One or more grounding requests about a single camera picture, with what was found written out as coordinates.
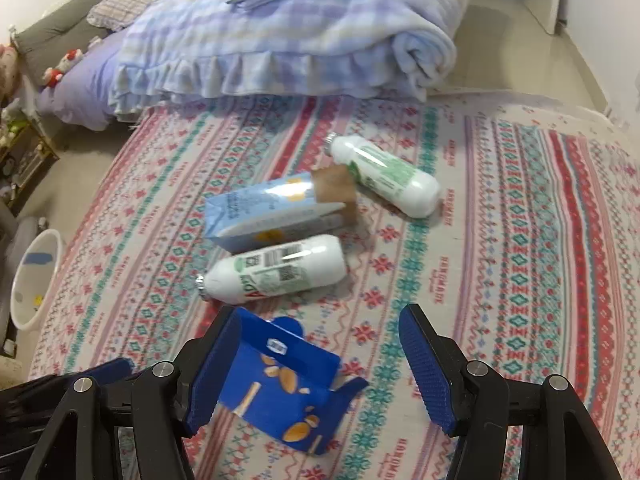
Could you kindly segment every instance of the purple bedding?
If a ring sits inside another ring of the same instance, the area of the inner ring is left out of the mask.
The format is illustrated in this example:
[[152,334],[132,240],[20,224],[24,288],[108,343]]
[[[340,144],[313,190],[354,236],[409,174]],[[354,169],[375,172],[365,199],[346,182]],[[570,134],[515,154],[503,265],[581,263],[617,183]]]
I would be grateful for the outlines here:
[[55,88],[38,96],[38,111],[55,114],[68,124],[104,130],[113,118],[109,90],[126,29],[107,36],[73,67]]

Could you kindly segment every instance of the bed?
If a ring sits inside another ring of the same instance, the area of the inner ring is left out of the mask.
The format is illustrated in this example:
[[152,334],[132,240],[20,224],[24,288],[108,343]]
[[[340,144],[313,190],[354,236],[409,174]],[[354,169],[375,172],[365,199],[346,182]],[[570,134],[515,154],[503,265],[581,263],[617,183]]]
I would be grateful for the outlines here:
[[[225,97],[142,117],[68,246],[31,377],[118,356],[173,358],[216,305],[194,277],[225,256],[202,238],[204,198],[330,164],[332,131],[357,134],[433,173],[442,210],[407,221],[360,194],[338,231],[350,267],[335,286],[256,301],[366,378],[322,456],[293,452],[218,407],[187,441],[197,478],[443,478],[455,443],[429,422],[396,323],[417,302],[436,331],[502,375],[573,383],[623,478],[638,478],[640,164],[595,112],[508,92],[429,105],[346,96]],[[511,431],[504,477],[517,478]],[[122,450],[136,471],[132,447]]]
[[[104,29],[96,1],[74,0],[16,35],[33,78]],[[390,93],[424,101],[453,68],[453,36],[469,0],[159,0],[96,48],[40,109],[101,130],[159,102],[221,95]]]

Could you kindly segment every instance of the barcode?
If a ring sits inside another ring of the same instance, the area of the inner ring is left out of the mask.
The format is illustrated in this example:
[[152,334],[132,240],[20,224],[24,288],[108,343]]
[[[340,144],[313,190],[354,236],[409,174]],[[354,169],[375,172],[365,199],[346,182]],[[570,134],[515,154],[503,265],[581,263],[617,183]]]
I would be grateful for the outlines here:
[[293,265],[279,267],[278,276],[281,282],[288,282],[289,280],[295,280],[297,277],[296,267],[294,267]]
[[248,256],[244,259],[245,267],[255,267],[256,265],[260,265],[260,254],[256,256]]
[[266,251],[264,253],[264,266],[273,267],[274,265],[278,265],[281,263],[292,262],[293,260],[297,260],[301,258],[302,255],[294,256],[293,258],[287,258],[286,260],[284,260],[284,262],[282,261],[282,259],[287,256],[293,256],[294,254],[301,253],[301,252],[302,252],[301,244],[293,244],[293,245],[288,245],[286,247],[283,247],[281,249],[273,249],[271,251]]

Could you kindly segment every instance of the qr code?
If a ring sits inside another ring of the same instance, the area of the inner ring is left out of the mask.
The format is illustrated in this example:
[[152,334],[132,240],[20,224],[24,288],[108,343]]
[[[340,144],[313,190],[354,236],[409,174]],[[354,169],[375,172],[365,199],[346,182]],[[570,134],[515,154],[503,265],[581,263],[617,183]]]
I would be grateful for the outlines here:
[[256,265],[260,265],[260,254],[256,256],[248,256],[244,259],[244,265],[246,267],[255,267]]
[[297,277],[296,268],[291,265],[278,268],[278,276],[281,282],[295,280]]

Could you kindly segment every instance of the red and white plush toy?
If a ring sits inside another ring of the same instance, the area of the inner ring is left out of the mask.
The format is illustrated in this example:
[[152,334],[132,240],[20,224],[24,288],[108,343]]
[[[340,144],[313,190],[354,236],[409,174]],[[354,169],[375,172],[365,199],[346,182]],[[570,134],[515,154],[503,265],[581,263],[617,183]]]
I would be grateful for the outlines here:
[[47,68],[44,71],[44,76],[42,77],[44,85],[49,88],[55,87],[62,80],[62,76],[80,62],[82,56],[84,54],[79,48],[73,48],[67,52],[55,68]]

